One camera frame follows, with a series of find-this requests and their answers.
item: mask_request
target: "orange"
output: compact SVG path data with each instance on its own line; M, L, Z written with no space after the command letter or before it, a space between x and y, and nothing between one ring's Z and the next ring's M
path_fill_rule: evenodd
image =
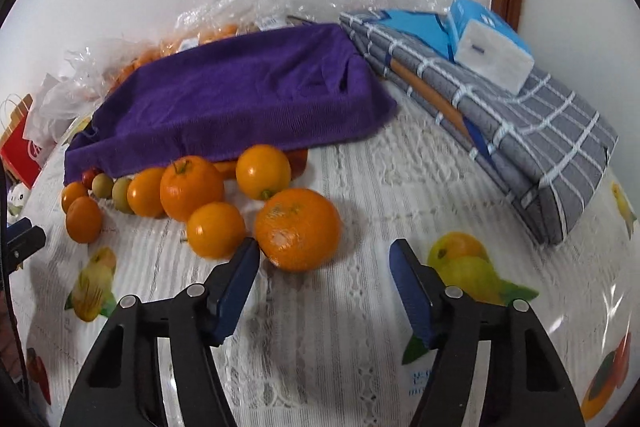
M175 54L175 52L180 47L183 39L175 39L175 40L164 40L160 41L160 56L168 57L169 55Z
M305 171L307 153L307 149L299 149L285 153L287 160L289 160L289 165L291 166L292 180L300 178ZM220 174L222 174L222 177L225 180L236 179L236 166L238 166L238 162L236 160L216 162L214 165L216 166L216 169L220 171Z
M167 216L186 223L198 208L225 199L222 174L199 156L185 156L169 165L160 182L160 201Z
M338 211L324 196L308 188L287 188L258 213L255 238L275 266L313 270L334 256L341 225Z
M102 212L98 203L82 196L71 203L65 218L66 233L76 243L92 243L100 235Z
M127 189L127 203L133 213L142 217L160 217L164 214L160 202L160 180L163 167L152 167L137 174Z
M60 199L62 200L62 210L66 214L69 211L71 203L78 198L82 198L88 194L86 187L81 182L69 183L62 189Z
M160 58L160 48L149 48L133 61L133 67L137 70L145 64L158 60L158 58Z
M271 145L254 145L238 158L236 180L252 200L268 200L289 187L291 165L287 155Z
M219 41L228 37L235 37L238 33L238 26L235 24L227 24L219 29L204 30L200 33L200 45L209 44L210 42Z
M206 259L228 259L246 236L244 219L229 203L208 203L187 221L187 241Z
M214 163L218 172L222 174L223 180L235 180L236 179L236 165L238 162L216 162Z

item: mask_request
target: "screw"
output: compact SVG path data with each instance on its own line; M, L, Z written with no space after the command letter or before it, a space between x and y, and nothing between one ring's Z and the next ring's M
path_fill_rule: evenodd
M122 299L120 299L121 308L131 308L135 303L136 303L135 295L125 295Z
M444 293L447 297L451 297L452 299L460 299L463 295L462 290L457 286L447 286Z
M190 297L200 297L204 293L202 284L192 284L187 288L187 295Z
M529 311L529 303L527 301L523 301L522 299L515 299L513 301L513 307L516 309L516 311L519 312Z

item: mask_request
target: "white lace tablecloth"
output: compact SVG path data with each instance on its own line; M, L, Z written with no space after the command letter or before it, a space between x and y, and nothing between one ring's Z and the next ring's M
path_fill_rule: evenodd
M283 273L263 259L236 333L214 349L226 396L239 426L408 425L433 353L401 365L411 336L388 269L388 248L405 237L423 261L444 233L462 230L486 247L504 279L535 288L533 302L581 401L603 357L629 329L628 377L590 423L603 426L640 375L637 234L629 241L612 197L609 173L558 248L539 248L491 180L413 102L389 87L398 116L370 139L310 151L302 185L329 197L344 222L337 257L306 274ZM84 359L106 319L80 321L64 311L97 248L117 256L116 299L169 298L201 282L214 264L180 241L180 224L143 219L101 203L100 239L81 246L66 235L60 209L63 150L36 182L25 215L43 227L47 246L12 276L23 347L47 367L52 405L36 397L51 426L62 418ZM252 227L259 204L227 182L228 199ZM164 402L170 425L181 425L168 341L160 341ZM486 377L479 350L466 425L478 421Z

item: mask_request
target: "white plastic bag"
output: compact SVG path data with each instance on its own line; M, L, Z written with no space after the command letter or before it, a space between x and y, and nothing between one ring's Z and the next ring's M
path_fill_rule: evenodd
M43 150L55 146L72 122L72 120L66 118L47 118L42 115L41 109L43 101L49 91L60 84L61 81L50 74L44 77L42 84L40 84L38 90L32 95L33 103L31 103L24 123L22 137L25 140L33 142Z
M76 73L47 91L40 115L51 120L67 120L70 124L74 118L90 114L116 83L113 73L131 63L146 46L145 42L102 39L82 51L68 52L66 60Z

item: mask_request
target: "red paper bag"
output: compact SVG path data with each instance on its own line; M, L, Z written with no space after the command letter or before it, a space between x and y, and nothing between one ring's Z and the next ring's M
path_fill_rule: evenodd
M22 137L25 121L26 117L24 116L6 138L2 149L0 149L0 156L9 170L31 189L40 174L40 165L35 159L38 158L41 151L39 147Z

